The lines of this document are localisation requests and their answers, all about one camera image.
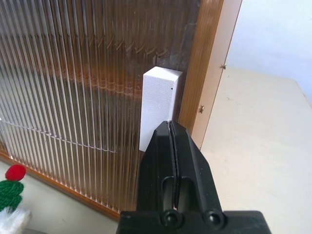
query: red pom-pom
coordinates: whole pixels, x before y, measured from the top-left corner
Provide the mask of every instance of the red pom-pom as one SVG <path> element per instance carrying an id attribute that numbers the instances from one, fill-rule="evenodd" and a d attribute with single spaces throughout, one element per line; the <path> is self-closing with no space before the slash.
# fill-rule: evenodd
<path id="1" fill-rule="evenodd" d="M 5 173 L 5 178 L 10 181 L 20 181 L 24 178 L 26 169 L 22 165 L 13 165 Z"/>

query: white fluffy fur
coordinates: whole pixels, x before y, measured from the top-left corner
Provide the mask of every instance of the white fluffy fur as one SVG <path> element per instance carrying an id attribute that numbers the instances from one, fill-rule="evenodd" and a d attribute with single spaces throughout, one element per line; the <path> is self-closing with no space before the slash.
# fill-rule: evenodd
<path id="1" fill-rule="evenodd" d="M 9 209 L 5 208 L 0 212 L 0 234 L 21 234 L 30 218 L 30 211 L 16 209 L 9 213 Z"/>

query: brown wooden edge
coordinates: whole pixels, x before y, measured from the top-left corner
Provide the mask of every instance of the brown wooden edge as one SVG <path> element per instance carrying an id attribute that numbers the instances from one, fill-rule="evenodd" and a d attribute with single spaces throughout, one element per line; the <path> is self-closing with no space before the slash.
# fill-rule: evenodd
<path id="1" fill-rule="evenodd" d="M 197 18 L 179 123 L 192 134 L 223 0 L 202 0 Z"/>
<path id="2" fill-rule="evenodd" d="M 0 159 L 10 165 L 12 164 L 19 164 L 19 162 L 13 160 L 13 159 L 10 159 L 9 156 L 8 156 L 8 153 L 5 152 L 5 151 L 2 151 L 0 150 Z M 111 209 L 81 195 L 80 193 L 77 193 L 76 191 L 74 190 L 71 190 L 69 188 L 67 188 L 66 186 L 50 179 L 49 177 L 46 177 L 38 172 L 36 172 L 35 170 L 25 166 L 26 170 L 27 170 L 27 174 L 28 175 L 31 175 L 32 177 L 52 186 L 53 188 L 56 188 L 58 189 L 59 191 L 67 194 L 68 196 L 84 203 L 85 205 L 95 209 L 96 211 L 112 218 L 113 220 L 115 221 L 118 221 L 119 220 L 119 213 L 115 212 L 115 211 L 112 211 Z"/>

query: ribbed plastic sheet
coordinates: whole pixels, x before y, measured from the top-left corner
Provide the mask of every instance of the ribbed plastic sheet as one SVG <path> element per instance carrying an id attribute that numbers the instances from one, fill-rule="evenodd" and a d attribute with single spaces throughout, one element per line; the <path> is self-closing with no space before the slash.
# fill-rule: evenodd
<path id="1" fill-rule="evenodd" d="M 0 147 L 119 212 L 136 205 L 142 76 L 187 71 L 197 0 L 0 0 Z"/>

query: green knitted fabric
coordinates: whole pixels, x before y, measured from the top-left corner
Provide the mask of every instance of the green knitted fabric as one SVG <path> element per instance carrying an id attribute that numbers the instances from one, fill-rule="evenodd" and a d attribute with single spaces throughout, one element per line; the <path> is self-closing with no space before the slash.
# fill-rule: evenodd
<path id="1" fill-rule="evenodd" d="M 23 189 L 24 185 L 18 181 L 0 181 L 0 211 L 5 207 L 14 211 L 22 200 L 20 194 Z"/>

